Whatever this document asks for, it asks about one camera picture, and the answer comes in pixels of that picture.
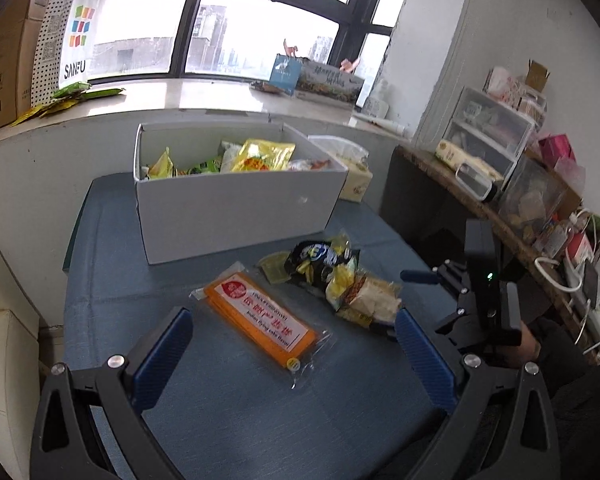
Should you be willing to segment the person right hand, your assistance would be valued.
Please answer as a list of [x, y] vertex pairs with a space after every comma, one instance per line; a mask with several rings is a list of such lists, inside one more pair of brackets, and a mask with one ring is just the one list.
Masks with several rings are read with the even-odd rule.
[[500, 347], [496, 352], [498, 362], [510, 368], [519, 368], [528, 362], [538, 359], [541, 352], [541, 344], [532, 335], [529, 327], [521, 323], [521, 342], [516, 347]]

